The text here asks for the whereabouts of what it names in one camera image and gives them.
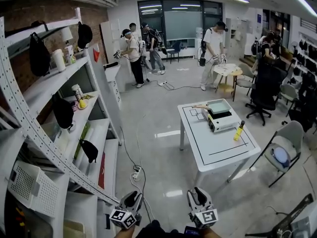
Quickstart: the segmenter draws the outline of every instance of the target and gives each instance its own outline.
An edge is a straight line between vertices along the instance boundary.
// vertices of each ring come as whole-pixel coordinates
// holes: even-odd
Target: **brick wall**
[[[5,31],[30,26],[36,20],[46,23],[75,17],[75,8],[80,7],[82,22],[91,27],[93,39],[90,44],[98,43],[101,59],[106,62],[106,52],[102,44],[100,23],[108,21],[106,8],[70,0],[13,0],[0,2],[0,17],[4,17]],[[78,40],[78,27],[70,27],[73,39],[69,41],[75,47]],[[49,52],[63,49],[61,32],[58,31],[45,39]],[[12,70],[21,92],[25,92],[36,80],[30,69],[29,52],[25,51],[11,59]]]

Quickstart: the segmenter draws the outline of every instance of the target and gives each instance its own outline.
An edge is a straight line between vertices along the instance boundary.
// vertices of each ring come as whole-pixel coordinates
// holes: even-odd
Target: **yellow bottle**
[[[241,121],[241,124],[240,124],[240,126],[239,126],[239,128],[237,129],[237,131],[236,131],[236,134],[234,135],[234,137],[233,137],[233,140],[238,140],[239,139],[239,137],[240,137],[240,135],[241,135],[241,133],[242,133],[242,131],[243,131],[243,125],[245,124],[245,122],[244,121]]]

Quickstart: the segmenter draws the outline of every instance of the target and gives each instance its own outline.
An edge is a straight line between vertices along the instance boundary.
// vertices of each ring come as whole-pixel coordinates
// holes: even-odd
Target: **red item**
[[[101,165],[100,165],[100,172],[99,172],[99,180],[98,185],[99,187],[105,189],[105,153],[103,153],[103,157],[101,159]]]
[[[93,50],[94,50],[94,58],[95,58],[95,62],[97,62],[97,61],[98,61],[98,58],[99,58],[99,54],[100,54],[100,52],[96,51],[95,49],[93,49]]]

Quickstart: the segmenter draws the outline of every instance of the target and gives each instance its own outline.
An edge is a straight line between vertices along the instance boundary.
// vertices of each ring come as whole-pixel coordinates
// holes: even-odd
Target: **metal shelving unit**
[[[58,31],[63,27],[77,24],[81,21],[79,8],[76,8],[75,12],[76,17],[73,19],[48,23],[49,31]],[[0,141],[0,156],[5,152],[4,149],[8,147],[14,150],[14,154],[10,155],[9,158],[6,156],[4,158],[2,157],[3,162],[0,170],[2,182],[0,185],[1,193],[4,193],[4,195],[1,197],[3,199],[2,202],[0,202],[0,228],[3,228],[4,231],[3,206],[6,188],[2,186],[5,186],[5,183],[7,183],[18,151],[26,138],[50,163],[59,169],[59,173],[46,171],[47,176],[49,176],[59,188],[56,209],[57,215],[55,218],[41,215],[41,217],[52,226],[53,237],[62,237],[64,218],[87,223],[88,228],[86,230],[89,230],[89,237],[97,237],[97,199],[100,198],[105,201],[109,209],[119,203],[114,193],[116,155],[118,145],[121,144],[121,141],[112,124],[111,117],[108,115],[105,101],[100,94],[100,89],[87,50],[84,51],[83,58],[78,59],[76,63],[66,67],[66,70],[62,73],[57,72],[57,70],[52,70],[49,75],[37,80],[24,94],[21,93],[9,59],[28,49],[27,43],[29,36],[33,32],[37,32],[40,36],[48,34],[44,26],[39,26],[5,38],[4,18],[0,18],[0,88],[10,107],[11,114],[15,117],[20,127],[20,129],[0,131],[0,139],[7,138],[6,140]],[[89,99],[87,108],[77,110],[74,113],[73,119],[76,121],[76,128],[70,133],[70,141],[65,152],[62,153],[38,123],[37,115],[51,99],[52,94],[56,93],[62,85],[82,67],[86,68],[89,75],[87,80],[89,80],[93,88],[93,92],[88,94],[94,97]],[[96,102],[99,103],[104,119],[88,121]],[[54,121],[54,115],[51,114],[47,121]],[[87,121],[91,127],[94,128],[90,141],[98,149],[97,162],[89,164],[87,157],[83,155],[81,156],[80,162],[74,165],[73,158],[78,139]],[[111,131],[115,139],[106,139],[108,131]],[[105,181],[111,181],[111,183],[109,183],[105,189],[102,189],[98,186],[98,178],[104,149],[106,150],[107,159],[104,167]],[[91,195],[67,191],[70,181],[86,189]]]

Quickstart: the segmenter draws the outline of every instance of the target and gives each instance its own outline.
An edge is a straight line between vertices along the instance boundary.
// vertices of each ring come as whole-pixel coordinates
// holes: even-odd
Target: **power strip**
[[[163,85],[165,85],[167,83],[167,81],[163,81],[162,83],[160,83],[159,85],[160,86],[163,86]]]
[[[142,168],[140,166],[136,166],[135,168],[136,170],[133,172],[133,180],[137,181]]]

